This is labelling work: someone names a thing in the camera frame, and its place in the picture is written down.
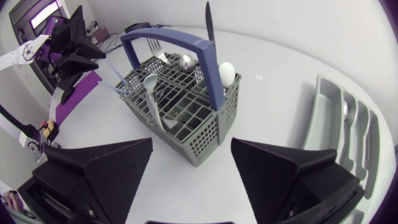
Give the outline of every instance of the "gray plastic basket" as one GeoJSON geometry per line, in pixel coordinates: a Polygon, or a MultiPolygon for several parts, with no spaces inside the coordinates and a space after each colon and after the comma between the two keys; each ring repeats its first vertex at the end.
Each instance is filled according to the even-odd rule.
{"type": "Polygon", "coordinates": [[[125,77],[128,86],[121,82],[116,87],[126,92],[119,93],[120,97],[142,123],[194,166],[199,166],[224,141],[236,117],[241,76],[236,74],[232,86],[224,89],[224,103],[214,110],[201,65],[197,63],[194,71],[185,73],[179,67],[178,54],[166,57],[171,67],[151,57],[125,77]],[[145,100],[142,82],[151,73],[159,76],[155,92],[164,89],[158,101],[160,117],[182,122],[167,132],[158,127],[145,100]]]}

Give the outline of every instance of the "blue straw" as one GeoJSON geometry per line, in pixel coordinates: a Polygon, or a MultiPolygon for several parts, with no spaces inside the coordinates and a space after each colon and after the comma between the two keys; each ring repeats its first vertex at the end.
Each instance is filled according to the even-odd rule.
{"type": "Polygon", "coordinates": [[[103,85],[103,86],[105,86],[105,87],[111,88],[111,89],[114,90],[114,91],[118,91],[118,92],[120,92],[120,93],[125,93],[125,91],[123,91],[123,90],[121,90],[121,89],[119,89],[119,88],[116,88],[116,87],[114,87],[114,86],[111,86],[111,85],[109,85],[109,84],[107,84],[107,83],[98,81],[98,84],[101,84],[101,85],[103,85]]]}
{"type": "Polygon", "coordinates": [[[113,67],[113,65],[111,65],[108,60],[105,59],[105,62],[112,68],[113,72],[116,73],[118,75],[118,77],[122,80],[122,82],[126,85],[129,86],[129,84],[127,83],[127,81],[123,78],[123,76],[116,70],[115,67],[113,67]]]}

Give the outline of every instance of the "dishwasher cutlery basket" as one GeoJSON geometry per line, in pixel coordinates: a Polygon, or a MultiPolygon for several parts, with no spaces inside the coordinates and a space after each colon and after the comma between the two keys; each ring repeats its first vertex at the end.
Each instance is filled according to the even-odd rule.
{"type": "Polygon", "coordinates": [[[220,145],[236,117],[240,74],[229,89],[221,86],[214,44],[176,30],[138,29],[121,37],[123,47],[134,68],[125,77],[128,86],[116,87],[138,119],[194,166],[199,166],[220,145]],[[192,72],[183,72],[179,54],[165,54],[171,66],[156,57],[138,61],[131,39],[152,38],[179,45],[198,56],[192,72]],[[155,93],[164,89],[158,101],[160,117],[181,121],[163,132],[151,116],[142,82],[149,74],[158,74],[155,93]]]}

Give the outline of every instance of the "blue basket handle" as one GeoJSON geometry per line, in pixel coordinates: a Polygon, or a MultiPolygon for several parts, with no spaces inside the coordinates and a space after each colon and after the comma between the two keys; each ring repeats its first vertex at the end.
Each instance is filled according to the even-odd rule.
{"type": "Polygon", "coordinates": [[[220,73],[218,71],[214,43],[176,30],[154,28],[136,29],[120,38],[134,69],[140,67],[140,62],[132,47],[131,39],[139,37],[163,40],[195,52],[198,56],[201,70],[205,76],[211,107],[216,111],[222,107],[224,104],[224,94],[220,73]]]}

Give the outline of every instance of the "metal fork tines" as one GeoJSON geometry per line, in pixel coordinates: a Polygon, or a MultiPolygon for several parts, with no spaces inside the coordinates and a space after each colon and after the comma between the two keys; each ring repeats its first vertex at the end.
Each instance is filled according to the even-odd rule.
{"type": "Polygon", "coordinates": [[[152,54],[154,54],[155,57],[164,61],[164,63],[166,63],[168,66],[171,66],[171,63],[169,62],[169,60],[167,60],[166,55],[164,54],[159,41],[157,39],[151,39],[151,38],[147,38],[147,41],[152,54]]]}

